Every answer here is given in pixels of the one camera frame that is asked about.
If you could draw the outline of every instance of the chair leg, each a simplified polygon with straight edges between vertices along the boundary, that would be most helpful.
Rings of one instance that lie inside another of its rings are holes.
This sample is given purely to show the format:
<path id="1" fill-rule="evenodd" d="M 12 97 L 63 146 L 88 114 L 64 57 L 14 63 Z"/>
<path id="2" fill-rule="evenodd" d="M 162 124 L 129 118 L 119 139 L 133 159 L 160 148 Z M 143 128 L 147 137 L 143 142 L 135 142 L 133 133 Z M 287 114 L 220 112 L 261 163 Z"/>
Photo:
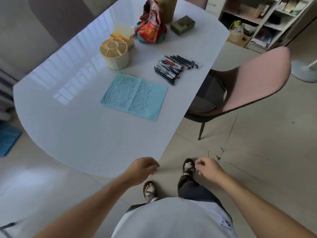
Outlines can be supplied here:
<path id="1" fill-rule="evenodd" d="M 203 134 L 204 127 L 205 127 L 205 123 L 201 123 L 198 140 L 200 140 L 201 135 Z"/>

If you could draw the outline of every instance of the cardboard tube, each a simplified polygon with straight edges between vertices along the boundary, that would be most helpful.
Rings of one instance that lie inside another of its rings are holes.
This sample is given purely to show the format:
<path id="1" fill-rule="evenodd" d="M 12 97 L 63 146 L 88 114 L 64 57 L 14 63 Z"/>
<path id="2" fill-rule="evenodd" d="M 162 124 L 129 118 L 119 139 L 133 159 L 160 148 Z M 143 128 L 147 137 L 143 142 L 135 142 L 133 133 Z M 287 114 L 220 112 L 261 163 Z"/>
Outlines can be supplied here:
<path id="1" fill-rule="evenodd" d="M 177 0 L 155 0 L 162 8 L 160 13 L 162 23 L 170 23 L 173 20 L 174 11 L 176 8 Z"/>

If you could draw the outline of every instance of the olive green box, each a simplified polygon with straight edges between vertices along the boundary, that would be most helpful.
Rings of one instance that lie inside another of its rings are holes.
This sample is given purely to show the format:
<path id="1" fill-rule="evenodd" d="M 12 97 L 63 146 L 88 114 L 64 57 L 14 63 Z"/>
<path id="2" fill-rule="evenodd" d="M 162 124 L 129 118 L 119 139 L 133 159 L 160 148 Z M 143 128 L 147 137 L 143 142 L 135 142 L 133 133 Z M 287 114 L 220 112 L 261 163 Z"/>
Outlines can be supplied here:
<path id="1" fill-rule="evenodd" d="M 182 35 L 183 33 L 187 32 L 191 28 L 195 26 L 195 21 L 191 19 L 189 16 L 184 16 L 181 19 L 173 22 L 171 24 L 171 30 L 175 32 L 178 36 Z"/>

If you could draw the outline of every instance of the hand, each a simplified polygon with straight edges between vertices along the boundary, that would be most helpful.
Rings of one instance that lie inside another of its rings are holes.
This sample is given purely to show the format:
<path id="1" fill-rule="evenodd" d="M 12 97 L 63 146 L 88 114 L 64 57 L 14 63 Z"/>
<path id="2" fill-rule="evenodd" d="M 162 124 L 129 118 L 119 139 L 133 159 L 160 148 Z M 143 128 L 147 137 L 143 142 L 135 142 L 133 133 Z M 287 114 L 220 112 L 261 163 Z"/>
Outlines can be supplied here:
<path id="1" fill-rule="evenodd" d="M 149 175 L 153 175 L 158 167 L 158 162 L 152 157 L 142 157 L 133 161 L 121 176 L 130 186 L 135 186 L 145 181 Z"/>
<path id="2" fill-rule="evenodd" d="M 219 179 L 226 174 L 218 162 L 211 158 L 199 158 L 195 162 L 195 168 L 200 176 L 214 183 L 218 183 Z"/>

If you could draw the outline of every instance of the dark pants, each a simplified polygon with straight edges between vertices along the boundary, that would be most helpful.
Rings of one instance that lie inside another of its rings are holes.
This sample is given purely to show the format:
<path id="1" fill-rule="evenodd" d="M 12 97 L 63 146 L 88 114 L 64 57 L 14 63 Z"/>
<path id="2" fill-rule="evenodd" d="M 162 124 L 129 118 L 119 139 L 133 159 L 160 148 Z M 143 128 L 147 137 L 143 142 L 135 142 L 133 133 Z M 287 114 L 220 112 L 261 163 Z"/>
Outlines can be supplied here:
<path id="1" fill-rule="evenodd" d="M 183 198 L 185 200 L 214 202 L 218 204 L 228 214 L 228 216 L 230 216 L 229 213 L 222 206 L 220 200 L 207 188 L 198 184 L 192 176 L 181 176 L 177 185 L 177 190 L 178 196 L 180 198 Z M 147 203 L 133 205 L 127 210 L 127 212 L 146 204 Z"/>

